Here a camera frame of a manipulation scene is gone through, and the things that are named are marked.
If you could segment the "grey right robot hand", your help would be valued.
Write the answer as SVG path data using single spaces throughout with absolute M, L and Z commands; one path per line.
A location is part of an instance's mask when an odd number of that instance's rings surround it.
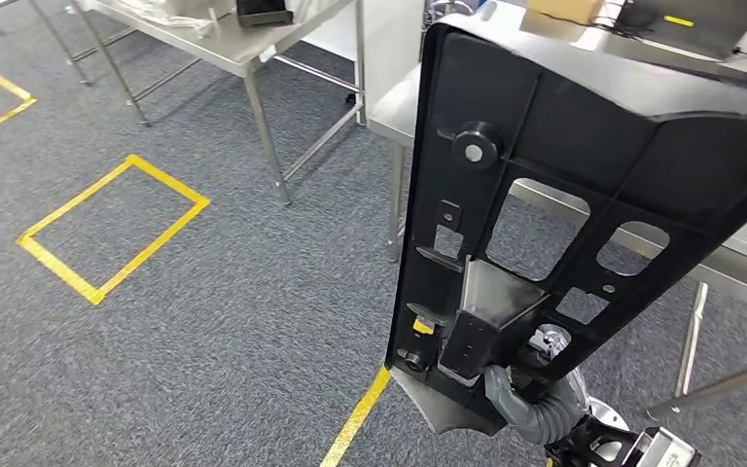
M 484 370 L 485 397 L 517 432 L 533 443 L 547 444 L 568 434 L 587 412 L 585 380 L 571 371 L 528 402 L 513 388 L 511 370 L 490 365 Z

